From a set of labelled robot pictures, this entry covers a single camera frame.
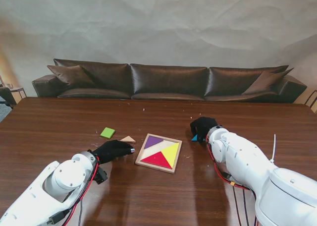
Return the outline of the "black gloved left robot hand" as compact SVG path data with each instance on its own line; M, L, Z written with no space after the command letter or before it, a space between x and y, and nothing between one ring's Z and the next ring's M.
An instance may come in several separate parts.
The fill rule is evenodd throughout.
M135 153L135 149L129 143L111 140L103 143L91 153L98 157L100 164L105 164L115 158L133 154Z

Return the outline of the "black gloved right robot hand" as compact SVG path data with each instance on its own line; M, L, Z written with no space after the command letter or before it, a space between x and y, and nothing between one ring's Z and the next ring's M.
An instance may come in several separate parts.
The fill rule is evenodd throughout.
M214 127L220 128L216 120L210 117L200 117L190 123L191 132L200 143L206 140L208 132Z

